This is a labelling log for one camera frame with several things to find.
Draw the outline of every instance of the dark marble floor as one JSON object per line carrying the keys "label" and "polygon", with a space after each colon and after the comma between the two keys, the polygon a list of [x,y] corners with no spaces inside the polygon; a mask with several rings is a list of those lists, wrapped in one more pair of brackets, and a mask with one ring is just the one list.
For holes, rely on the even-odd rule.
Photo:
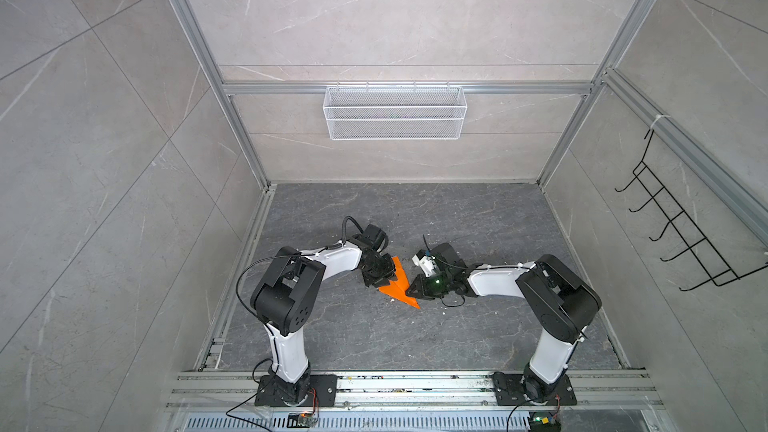
{"label": "dark marble floor", "polygon": [[[409,278],[418,272],[410,257],[422,234],[433,245],[450,242],[467,263],[505,264],[554,254],[575,266],[554,217],[533,184],[307,184],[280,185],[255,257],[283,245],[316,248],[340,236],[341,220],[354,216],[389,235]],[[244,281],[250,296],[261,272]],[[446,298],[450,304],[455,295]],[[366,288],[359,272],[322,284],[305,326],[306,352],[316,370],[520,369],[532,356],[541,326],[520,298],[468,298],[462,307],[440,301],[409,307]],[[571,359],[574,369],[620,368],[603,324],[588,328],[589,340]],[[231,322],[220,367],[250,370],[270,356],[261,323],[242,307]]]}

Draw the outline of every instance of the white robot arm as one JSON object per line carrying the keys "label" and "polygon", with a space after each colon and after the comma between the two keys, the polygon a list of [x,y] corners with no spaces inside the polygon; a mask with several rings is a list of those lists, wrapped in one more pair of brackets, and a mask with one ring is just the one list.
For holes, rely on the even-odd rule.
{"label": "white robot arm", "polygon": [[434,299],[456,292],[525,298],[543,330],[520,389],[536,404],[552,399],[576,345],[584,341],[583,331],[600,310],[600,297],[584,281],[549,254],[525,264],[468,267],[451,245],[440,244],[419,251],[413,262],[424,274],[406,291],[411,297]]}
{"label": "white robot arm", "polygon": [[272,348],[270,383],[288,405],[301,404],[310,386],[310,362],[304,351],[304,324],[322,281],[342,272],[360,269],[366,286],[389,284],[395,265],[382,254],[389,239],[377,226],[315,250],[283,247],[276,254],[250,298],[250,306],[264,324]]}

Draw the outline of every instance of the black cable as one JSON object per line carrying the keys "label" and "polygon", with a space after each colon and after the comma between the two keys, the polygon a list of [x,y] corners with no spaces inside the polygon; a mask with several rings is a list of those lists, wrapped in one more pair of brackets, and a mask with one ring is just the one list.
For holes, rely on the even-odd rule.
{"label": "black cable", "polygon": [[248,305],[243,301],[243,298],[240,296],[240,281],[243,280],[243,276],[245,275],[245,273],[248,272],[249,270],[251,270],[253,268],[253,266],[255,266],[257,264],[261,264],[262,262],[265,262],[265,261],[268,261],[268,260],[273,260],[275,258],[288,258],[288,257],[305,257],[305,255],[300,255],[300,254],[296,254],[296,255],[275,255],[273,257],[260,258],[259,260],[255,261],[253,264],[249,265],[248,267],[245,267],[245,270],[242,271],[240,273],[240,276],[237,278],[237,282],[235,283],[235,295],[237,296],[237,300],[240,301],[240,303],[243,305],[243,307],[245,307],[245,310],[250,312],[250,314],[253,315],[254,317],[258,318],[259,316],[256,315],[256,312],[252,311],[250,309],[250,307],[248,307]]}
{"label": "black cable", "polygon": [[357,220],[353,216],[346,216],[343,220],[341,220],[341,244],[346,244],[346,221],[351,220],[352,224],[355,224],[355,227],[357,227],[357,230],[360,231],[362,234],[362,227],[360,227],[360,224],[357,223]]}
{"label": "black cable", "polygon": [[255,426],[257,426],[257,427],[261,427],[261,428],[263,428],[264,430],[266,430],[267,432],[272,432],[272,429],[271,429],[271,428],[269,428],[269,427],[263,426],[262,424],[259,424],[259,423],[257,423],[257,422],[254,422],[254,421],[252,421],[252,420],[249,420],[249,419],[245,419],[245,418],[242,418],[242,417],[237,417],[237,416],[235,416],[235,415],[232,415],[232,413],[231,413],[231,412],[232,412],[232,410],[235,410],[236,408],[242,407],[242,406],[244,406],[244,405],[245,405],[245,403],[247,403],[247,402],[248,402],[248,401],[250,401],[251,399],[255,399],[255,398],[256,398],[256,396],[257,396],[257,395],[258,395],[258,393],[259,393],[259,392],[258,392],[258,389],[259,389],[259,388],[261,388],[261,384],[259,384],[259,381],[258,381],[258,380],[256,380],[256,369],[257,369],[257,368],[258,368],[260,365],[262,365],[264,362],[267,362],[268,360],[269,360],[269,361],[273,361],[273,360],[272,360],[272,357],[268,357],[268,358],[266,358],[266,359],[264,359],[264,360],[260,361],[258,364],[256,364],[256,365],[254,366],[254,369],[253,369],[253,370],[250,372],[250,376],[251,376],[251,378],[254,380],[254,382],[256,382],[256,383],[259,385],[259,387],[257,388],[257,392],[256,392],[254,395],[251,395],[251,396],[250,396],[250,397],[248,397],[247,399],[245,399],[245,400],[243,400],[242,402],[240,402],[238,405],[236,405],[236,406],[234,406],[233,408],[229,409],[229,410],[228,410],[228,411],[227,411],[227,412],[226,412],[224,415],[225,415],[225,416],[227,416],[228,418],[233,418],[233,419],[237,419],[237,420],[242,420],[243,422],[246,422],[246,423],[248,423],[248,424],[252,424],[252,425],[255,425]]}
{"label": "black cable", "polygon": [[509,420],[512,418],[514,411],[517,410],[518,407],[520,407],[521,405],[530,404],[531,402],[532,400],[526,400],[525,402],[514,406],[514,408],[512,409],[512,412],[510,412],[509,415],[507,416],[507,432],[509,432]]}
{"label": "black cable", "polygon": [[440,302],[442,302],[442,304],[443,304],[443,305],[445,305],[447,308],[451,308],[451,307],[461,307],[462,305],[464,305],[464,303],[467,301],[467,299],[466,299],[466,298],[465,298],[463,295],[459,295],[459,297],[461,297],[461,298],[462,298],[462,302],[461,302],[460,304],[456,304],[456,305],[448,305],[448,304],[447,304],[445,301],[443,301],[443,300],[442,300],[442,297],[440,297]]}

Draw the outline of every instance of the vent grille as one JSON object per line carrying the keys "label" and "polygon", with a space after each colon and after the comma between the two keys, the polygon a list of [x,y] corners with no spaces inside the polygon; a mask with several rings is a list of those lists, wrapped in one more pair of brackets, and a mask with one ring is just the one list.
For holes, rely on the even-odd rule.
{"label": "vent grille", "polygon": [[333,140],[457,139],[467,111],[460,86],[328,87]]}
{"label": "vent grille", "polygon": [[[252,420],[274,432],[296,432],[294,420],[288,418],[289,412],[275,412],[271,420],[258,418],[251,413],[236,413],[239,417]],[[483,430],[492,432],[506,430],[507,416],[504,410],[493,411],[440,411],[440,412],[348,412],[322,411],[320,421],[312,427],[318,432],[353,432],[370,430],[371,432],[403,432],[405,430],[444,430],[463,432]],[[510,430],[528,430],[528,412],[515,412],[509,421]],[[228,418],[219,413],[190,413],[186,432],[245,432],[263,430],[245,421]]]}

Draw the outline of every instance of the white wire basket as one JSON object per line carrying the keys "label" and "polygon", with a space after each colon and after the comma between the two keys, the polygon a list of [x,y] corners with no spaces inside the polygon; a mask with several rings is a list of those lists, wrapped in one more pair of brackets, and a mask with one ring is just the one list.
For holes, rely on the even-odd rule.
{"label": "white wire basket", "polygon": [[460,86],[332,86],[322,110],[332,140],[458,139],[467,101]]}

